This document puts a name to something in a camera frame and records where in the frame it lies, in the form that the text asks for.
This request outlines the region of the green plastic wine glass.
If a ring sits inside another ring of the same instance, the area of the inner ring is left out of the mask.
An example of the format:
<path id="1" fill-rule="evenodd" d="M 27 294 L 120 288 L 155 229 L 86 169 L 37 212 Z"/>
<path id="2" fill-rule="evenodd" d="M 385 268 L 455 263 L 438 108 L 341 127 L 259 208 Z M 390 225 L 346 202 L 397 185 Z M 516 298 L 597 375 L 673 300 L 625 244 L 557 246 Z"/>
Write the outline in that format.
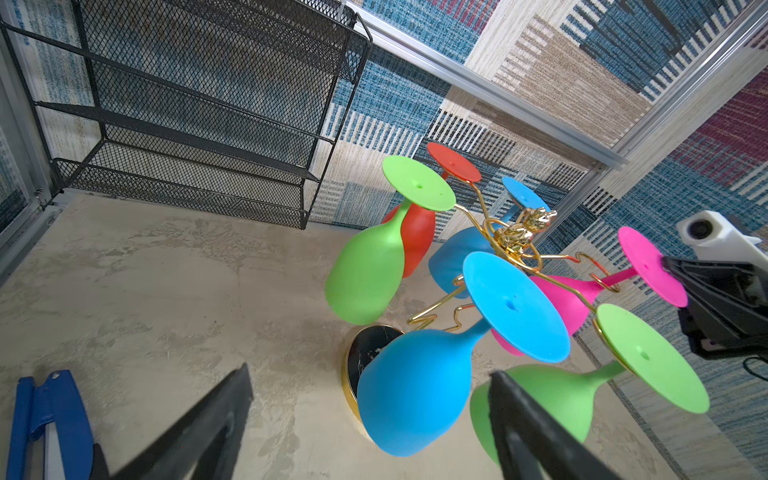
<path id="1" fill-rule="evenodd" d="M 709 395 L 691 365 L 644 320 L 617 305 L 602 304 L 593 324 L 614 353 L 613 362 L 586 373 L 545 364 L 506 371 L 577 441 L 583 443 L 589 434 L 598 389 L 625 372 L 682 410 L 694 414 L 709 410 Z"/>
<path id="2" fill-rule="evenodd" d="M 404 271 L 403 202 L 387 223 L 369 227 L 344 246 L 329 275 L 326 301 L 340 319 L 354 325 L 375 322 L 396 294 Z"/>

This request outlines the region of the black mesh shelf rack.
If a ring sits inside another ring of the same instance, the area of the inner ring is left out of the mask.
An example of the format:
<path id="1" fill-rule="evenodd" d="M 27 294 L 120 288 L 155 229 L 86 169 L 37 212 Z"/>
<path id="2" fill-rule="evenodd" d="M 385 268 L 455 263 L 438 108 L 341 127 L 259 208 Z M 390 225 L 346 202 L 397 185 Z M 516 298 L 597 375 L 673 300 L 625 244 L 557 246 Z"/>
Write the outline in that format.
<path id="1" fill-rule="evenodd" d="M 306 227 L 373 38 L 343 1 L 5 1 L 54 193 Z"/>

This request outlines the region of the blue plastic wine glass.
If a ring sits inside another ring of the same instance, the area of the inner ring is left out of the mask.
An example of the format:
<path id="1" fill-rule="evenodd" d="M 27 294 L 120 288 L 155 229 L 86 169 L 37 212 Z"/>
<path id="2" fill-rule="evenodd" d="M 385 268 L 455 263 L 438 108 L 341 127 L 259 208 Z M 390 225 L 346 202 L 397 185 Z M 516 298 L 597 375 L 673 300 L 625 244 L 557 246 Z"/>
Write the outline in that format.
<path id="1" fill-rule="evenodd" d="M 523 183 L 509 177 L 502 179 L 513 200 L 522 208 L 550 207 L 533 190 Z M 475 228 L 469 227 L 450 237 L 429 259 L 429 272 L 435 283 L 446 293 L 452 293 L 456 286 L 453 280 L 462 273 L 465 257 L 475 251 L 494 253 L 489 242 Z"/>
<path id="2" fill-rule="evenodd" d="M 454 425 L 470 396 L 472 351 L 489 330 L 542 362 L 561 362 L 570 354 L 559 313 L 526 274 L 476 251 L 466 256 L 463 275 L 481 320 L 461 333 L 424 329 L 401 335 L 360 377 L 362 424 L 387 454 L 414 455 Z"/>

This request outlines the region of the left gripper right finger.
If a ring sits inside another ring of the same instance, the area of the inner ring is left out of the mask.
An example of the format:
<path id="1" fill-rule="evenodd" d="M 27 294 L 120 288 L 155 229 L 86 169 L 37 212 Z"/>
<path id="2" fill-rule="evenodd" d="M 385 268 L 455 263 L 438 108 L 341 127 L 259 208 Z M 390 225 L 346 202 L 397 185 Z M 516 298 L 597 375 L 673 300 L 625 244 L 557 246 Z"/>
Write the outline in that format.
<path id="1" fill-rule="evenodd" d="M 616 479 L 508 374 L 490 375 L 489 418 L 505 479 Z"/>

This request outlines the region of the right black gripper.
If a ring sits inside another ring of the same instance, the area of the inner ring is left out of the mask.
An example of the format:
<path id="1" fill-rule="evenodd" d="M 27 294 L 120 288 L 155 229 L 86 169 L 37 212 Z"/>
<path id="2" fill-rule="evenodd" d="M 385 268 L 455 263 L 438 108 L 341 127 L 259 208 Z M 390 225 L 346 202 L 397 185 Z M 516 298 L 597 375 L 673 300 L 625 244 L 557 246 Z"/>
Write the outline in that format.
<path id="1" fill-rule="evenodd" d="M 767 358 L 767 271 L 746 262 L 665 256 L 664 270 L 684 287 L 678 310 L 692 353 L 705 360 Z"/>

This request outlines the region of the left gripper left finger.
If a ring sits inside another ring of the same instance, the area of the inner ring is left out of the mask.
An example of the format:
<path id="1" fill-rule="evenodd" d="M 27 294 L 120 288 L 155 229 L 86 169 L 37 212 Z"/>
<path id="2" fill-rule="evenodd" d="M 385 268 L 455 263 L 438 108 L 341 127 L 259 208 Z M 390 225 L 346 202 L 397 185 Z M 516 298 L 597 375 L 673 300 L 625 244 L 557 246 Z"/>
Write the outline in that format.
<path id="1" fill-rule="evenodd" d="M 248 365 L 229 373 L 205 397 L 119 472 L 93 448 L 92 479 L 231 479 L 253 390 Z"/>

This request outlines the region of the magenta plastic wine glass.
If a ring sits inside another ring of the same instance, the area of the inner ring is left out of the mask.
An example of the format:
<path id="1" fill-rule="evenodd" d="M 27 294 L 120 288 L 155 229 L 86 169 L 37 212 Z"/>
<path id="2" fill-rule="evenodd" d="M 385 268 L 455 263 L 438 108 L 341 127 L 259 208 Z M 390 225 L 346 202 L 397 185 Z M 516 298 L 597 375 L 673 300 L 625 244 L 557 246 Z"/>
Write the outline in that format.
<path id="1" fill-rule="evenodd" d="M 618 240 L 630 263 L 623 271 L 603 278 L 594 275 L 590 281 L 561 276 L 530 277 L 555 307 L 569 335 L 574 335 L 595 311 L 594 302 L 602 292 L 617 292 L 619 283 L 634 277 L 642 278 L 667 303 L 677 308 L 688 305 L 684 286 L 665 271 L 663 254 L 650 240 L 628 226 L 619 229 Z"/>

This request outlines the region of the back blue plastic wine glass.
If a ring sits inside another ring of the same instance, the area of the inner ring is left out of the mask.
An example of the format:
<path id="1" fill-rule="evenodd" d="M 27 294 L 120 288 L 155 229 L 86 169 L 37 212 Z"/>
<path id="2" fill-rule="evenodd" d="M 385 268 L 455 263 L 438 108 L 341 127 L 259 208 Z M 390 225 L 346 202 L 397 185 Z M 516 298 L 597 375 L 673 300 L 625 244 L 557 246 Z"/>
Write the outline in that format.
<path id="1" fill-rule="evenodd" d="M 523 183 L 509 177 L 502 179 L 513 200 L 522 208 L 550 207 L 533 190 Z M 429 259 L 429 272 L 435 283 L 446 293 L 452 293 L 456 286 L 453 280 L 462 273 L 465 257 L 475 251 L 494 253 L 489 242 L 475 228 L 469 227 L 450 237 Z"/>

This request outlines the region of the red plastic wine glass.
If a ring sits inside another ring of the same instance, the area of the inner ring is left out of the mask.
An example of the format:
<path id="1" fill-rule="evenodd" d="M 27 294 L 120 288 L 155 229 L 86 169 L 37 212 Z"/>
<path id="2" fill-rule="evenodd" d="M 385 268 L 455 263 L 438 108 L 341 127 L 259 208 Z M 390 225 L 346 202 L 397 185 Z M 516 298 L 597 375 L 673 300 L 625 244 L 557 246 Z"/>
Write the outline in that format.
<path id="1" fill-rule="evenodd" d="M 401 223 L 405 278 L 412 275 L 430 248 L 436 229 L 436 214 L 450 210 L 456 202 L 446 179 L 453 176 L 469 183 L 482 179 L 479 170 L 455 150 L 430 142 L 427 151 L 441 166 L 440 174 L 404 156 L 388 156 L 382 163 L 385 178 L 403 195 L 403 205 L 407 208 Z"/>

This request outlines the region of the front blue plastic wine glass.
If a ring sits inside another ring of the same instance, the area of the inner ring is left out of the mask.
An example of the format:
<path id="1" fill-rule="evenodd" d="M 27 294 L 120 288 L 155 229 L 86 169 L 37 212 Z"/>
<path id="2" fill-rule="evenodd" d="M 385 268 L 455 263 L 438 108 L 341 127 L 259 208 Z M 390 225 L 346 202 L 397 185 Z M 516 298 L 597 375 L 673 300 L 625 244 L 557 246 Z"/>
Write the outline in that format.
<path id="1" fill-rule="evenodd" d="M 489 330 L 542 362 L 561 362 L 570 354 L 559 313 L 526 274 L 476 251 L 466 256 L 463 275 L 481 320 L 461 333 L 424 329 L 401 335 L 360 377 L 362 424 L 387 454 L 414 455 L 454 425 L 470 396 L 472 351 Z"/>

